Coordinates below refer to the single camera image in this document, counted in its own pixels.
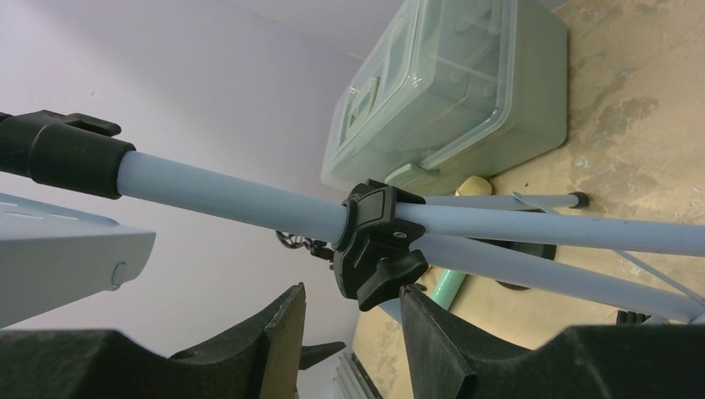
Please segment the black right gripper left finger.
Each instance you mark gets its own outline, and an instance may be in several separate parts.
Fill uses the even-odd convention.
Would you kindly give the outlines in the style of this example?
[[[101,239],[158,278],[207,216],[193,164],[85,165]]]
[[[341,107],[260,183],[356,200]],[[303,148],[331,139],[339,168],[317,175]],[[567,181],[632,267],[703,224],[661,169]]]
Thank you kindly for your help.
[[[293,398],[306,293],[170,357],[115,330],[4,331],[3,398]]]

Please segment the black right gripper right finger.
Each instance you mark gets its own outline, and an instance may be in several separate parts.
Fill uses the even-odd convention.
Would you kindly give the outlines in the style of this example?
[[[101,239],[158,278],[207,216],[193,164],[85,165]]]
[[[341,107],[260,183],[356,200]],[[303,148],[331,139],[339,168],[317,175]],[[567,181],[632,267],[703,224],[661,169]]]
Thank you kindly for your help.
[[[417,398],[701,398],[701,325],[566,328],[530,350],[451,314],[414,287],[400,292]]]

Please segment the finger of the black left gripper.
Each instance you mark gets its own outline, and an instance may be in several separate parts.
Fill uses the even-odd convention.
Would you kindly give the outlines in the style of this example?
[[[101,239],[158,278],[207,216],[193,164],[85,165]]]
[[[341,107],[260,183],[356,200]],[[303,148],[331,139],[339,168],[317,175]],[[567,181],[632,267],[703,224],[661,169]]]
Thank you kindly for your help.
[[[341,352],[346,347],[344,342],[326,342],[310,346],[302,346],[298,369],[300,371],[308,370],[309,368],[325,361],[338,352]]]

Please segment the mint green microphone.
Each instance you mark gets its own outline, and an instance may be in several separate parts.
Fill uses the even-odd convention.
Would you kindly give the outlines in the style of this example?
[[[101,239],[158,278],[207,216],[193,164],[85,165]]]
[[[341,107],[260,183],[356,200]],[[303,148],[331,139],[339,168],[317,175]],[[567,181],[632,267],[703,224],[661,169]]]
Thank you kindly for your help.
[[[436,281],[436,286],[431,294],[431,299],[445,310],[449,310],[468,274],[443,269]]]

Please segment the cream yellow microphone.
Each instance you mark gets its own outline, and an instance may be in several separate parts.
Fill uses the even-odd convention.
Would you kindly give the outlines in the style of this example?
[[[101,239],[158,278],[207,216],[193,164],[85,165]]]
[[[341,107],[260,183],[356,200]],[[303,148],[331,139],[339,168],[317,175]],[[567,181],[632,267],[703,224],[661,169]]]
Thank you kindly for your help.
[[[455,196],[489,196],[493,195],[493,192],[493,187],[488,180],[480,176],[471,176],[456,188]]]

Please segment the light blue music stand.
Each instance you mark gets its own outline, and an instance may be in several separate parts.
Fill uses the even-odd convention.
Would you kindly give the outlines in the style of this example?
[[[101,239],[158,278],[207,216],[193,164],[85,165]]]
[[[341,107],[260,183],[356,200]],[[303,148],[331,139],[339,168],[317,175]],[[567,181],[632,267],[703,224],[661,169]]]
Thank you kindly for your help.
[[[1,170],[110,200],[127,196],[328,244],[339,290],[362,311],[400,318],[399,288],[429,265],[645,313],[651,323],[704,321],[702,295],[661,290],[498,247],[500,241],[701,257],[701,225],[562,215],[585,194],[421,197],[373,180],[341,204],[140,153],[120,127],[51,111],[1,116]]]

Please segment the black tripod microphone stand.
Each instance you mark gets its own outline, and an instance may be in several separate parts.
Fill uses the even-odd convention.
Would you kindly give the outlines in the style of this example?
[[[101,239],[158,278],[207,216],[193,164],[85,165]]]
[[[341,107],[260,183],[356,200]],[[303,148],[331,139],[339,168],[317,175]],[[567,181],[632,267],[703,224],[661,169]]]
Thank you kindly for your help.
[[[329,263],[329,269],[333,270],[334,251],[328,247],[328,243],[320,240],[310,239],[301,235],[276,231],[279,242],[287,249],[306,249],[313,257],[325,260]]]

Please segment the black round-base microphone stand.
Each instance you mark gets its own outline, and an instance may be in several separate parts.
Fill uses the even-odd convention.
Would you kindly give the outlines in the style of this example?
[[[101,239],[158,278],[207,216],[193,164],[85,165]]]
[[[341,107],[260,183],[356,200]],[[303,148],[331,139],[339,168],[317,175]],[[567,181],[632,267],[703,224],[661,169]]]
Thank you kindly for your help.
[[[557,246],[553,244],[533,244],[489,239],[480,239],[480,242],[548,260],[554,260],[557,252]]]

